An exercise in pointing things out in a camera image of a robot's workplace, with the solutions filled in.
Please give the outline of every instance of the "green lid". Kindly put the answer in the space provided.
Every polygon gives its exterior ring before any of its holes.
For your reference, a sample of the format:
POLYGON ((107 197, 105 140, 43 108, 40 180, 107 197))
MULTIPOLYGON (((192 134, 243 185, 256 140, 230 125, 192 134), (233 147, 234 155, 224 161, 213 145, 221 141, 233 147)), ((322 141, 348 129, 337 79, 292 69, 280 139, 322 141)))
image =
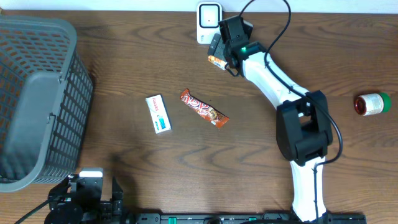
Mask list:
POLYGON ((381 96, 381 98, 384 101, 384 107, 383 110, 381 111, 382 113, 388 112, 391 108, 391 98, 389 95, 387 95, 387 93, 379 93, 379 95, 381 96))

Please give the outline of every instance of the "gray plastic basket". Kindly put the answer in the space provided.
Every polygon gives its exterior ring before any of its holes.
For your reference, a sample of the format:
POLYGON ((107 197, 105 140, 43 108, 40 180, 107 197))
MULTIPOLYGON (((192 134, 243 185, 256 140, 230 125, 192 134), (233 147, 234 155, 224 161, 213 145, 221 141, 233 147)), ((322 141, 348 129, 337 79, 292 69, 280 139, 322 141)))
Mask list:
POLYGON ((0 192, 74 173, 92 95, 71 24, 0 16, 0 192))

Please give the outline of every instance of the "wood grain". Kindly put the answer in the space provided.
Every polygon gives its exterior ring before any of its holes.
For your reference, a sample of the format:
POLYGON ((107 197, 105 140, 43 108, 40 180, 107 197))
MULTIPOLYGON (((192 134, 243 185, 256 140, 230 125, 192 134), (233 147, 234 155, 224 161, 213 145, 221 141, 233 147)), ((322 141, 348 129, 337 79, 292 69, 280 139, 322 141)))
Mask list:
MULTIPOLYGON (((57 17, 77 30, 77 49, 96 78, 80 167, 103 167, 103 199, 112 175, 129 208, 170 212, 288 210, 292 174, 275 142, 275 111, 243 78, 206 60, 196 42, 195 13, 6 11, 57 17), (185 106, 192 95, 230 121, 217 130, 185 106), (173 130, 154 133, 145 97, 161 93, 173 130)), ((247 13, 252 40, 270 44, 287 15, 247 13)), ((293 14, 272 57, 292 79, 322 90, 345 141, 342 158, 324 169, 324 201, 332 212, 363 212, 368 223, 397 223, 398 16, 293 14), (390 112, 362 117, 360 93, 391 95, 390 112)), ((328 157, 337 152, 334 143, 328 157)), ((12 223, 45 200, 53 185, 0 194, 0 223, 12 223)), ((47 207, 28 219, 42 223, 47 207)))

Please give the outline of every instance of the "brown wrapper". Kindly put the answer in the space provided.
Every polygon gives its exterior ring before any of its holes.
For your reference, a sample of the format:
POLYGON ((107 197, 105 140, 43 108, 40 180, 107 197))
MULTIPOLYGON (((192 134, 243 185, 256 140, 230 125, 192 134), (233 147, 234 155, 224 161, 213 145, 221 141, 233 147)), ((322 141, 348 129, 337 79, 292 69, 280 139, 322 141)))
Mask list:
POLYGON ((184 90, 181 93, 180 99, 193 110, 195 110, 202 118, 210 121, 217 128, 221 128, 229 118, 219 111, 215 110, 211 106, 204 102, 194 98, 189 94, 189 89, 184 90))

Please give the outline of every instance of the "white box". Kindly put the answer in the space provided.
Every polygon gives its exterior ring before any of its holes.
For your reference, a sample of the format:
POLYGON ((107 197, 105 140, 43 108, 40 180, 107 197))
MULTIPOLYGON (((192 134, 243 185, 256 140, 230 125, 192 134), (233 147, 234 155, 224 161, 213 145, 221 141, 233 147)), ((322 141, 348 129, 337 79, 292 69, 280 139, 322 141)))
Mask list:
POLYGON ((171 130, 172 127, 163 104, 162 95, 148 97, 145 100, 148 104, 150 115, 152 116, 156 134, 171 130))

